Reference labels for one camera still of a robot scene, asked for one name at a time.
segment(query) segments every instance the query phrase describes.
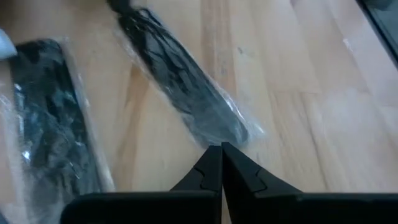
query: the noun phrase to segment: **wooden surface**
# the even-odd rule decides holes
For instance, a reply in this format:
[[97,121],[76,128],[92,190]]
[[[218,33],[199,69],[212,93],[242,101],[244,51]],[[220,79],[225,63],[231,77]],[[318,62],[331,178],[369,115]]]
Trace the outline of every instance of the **wooden surface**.
[[[258,120],[266,136],[243,151],[260,165],[309,192],[398,191],[398,72],[354,0],[138,4]],[[1,1],[0,27],[70,38],[119,191],[168,190],[203,154],[104,1]]]

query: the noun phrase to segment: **packaged item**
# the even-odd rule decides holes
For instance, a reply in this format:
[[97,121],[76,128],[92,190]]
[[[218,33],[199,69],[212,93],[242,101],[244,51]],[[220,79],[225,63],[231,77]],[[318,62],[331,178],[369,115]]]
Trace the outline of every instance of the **packaged item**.
[[67,41],[37,40],[16,49],[0,73],[7,80],[0,104],[17,186],[14,208],[28,223],[58,223],[66,204],[79,195],[113,191],[113,181]]
[[139,56],[146,74],[181,113],[187,128],[203,148],[230,142],[244,147],[262,129],[243,116],[231,97],[203,70],[166,26],[146,8],[127,0],[108,0],[118,13],[120,28]]

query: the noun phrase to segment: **black clamp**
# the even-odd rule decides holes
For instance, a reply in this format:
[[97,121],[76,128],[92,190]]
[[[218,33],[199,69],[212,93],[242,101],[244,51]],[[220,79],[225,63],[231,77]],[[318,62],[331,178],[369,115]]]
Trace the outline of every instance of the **black clamp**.
[[61,224],[221,223],[222,186],[232,223],[393,222],[397,194],[308,194],[229,143],[211,146],[170,191],[85,195]]

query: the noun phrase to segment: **wood grain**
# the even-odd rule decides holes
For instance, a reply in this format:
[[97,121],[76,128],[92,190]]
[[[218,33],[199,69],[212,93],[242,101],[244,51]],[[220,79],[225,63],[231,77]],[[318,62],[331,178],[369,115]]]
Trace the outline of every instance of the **wood grain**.
[[[304,191],[398,191],[398,71],[354,0],[140,0],[266,131],[243,151]],[[14,42],[69,36],[120,191],[203,154],[132,62],[104,1],[0,2]]]

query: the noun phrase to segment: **black plastic object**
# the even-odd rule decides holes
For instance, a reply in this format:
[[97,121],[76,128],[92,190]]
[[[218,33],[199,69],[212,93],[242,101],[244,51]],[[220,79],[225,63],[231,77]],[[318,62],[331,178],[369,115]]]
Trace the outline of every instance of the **black plastic object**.
[[30,217],[59,218],[75,197],[101,192],[96,161],[61,46],[38,40],[10,59]]
[[108,0],[119,14],[119,25],[146,64],[153,79],[182,114],[195,139],[204,147],[230,142],[243,147],[249,133],[212,82],[166,29],[145,8],[133,9],[128,0]]
[[357,0],[357,2],[398,67],[398,1]]
[[210,147],[170,192],[87,195],[66,207],[61,224],[221,223],[221,180],[234,224],[398,219],[397,194],[306,194],[225,143]]
[[222,150],[210,147],[170,192],[91,194],[68,205],[61,224],[221,222]]

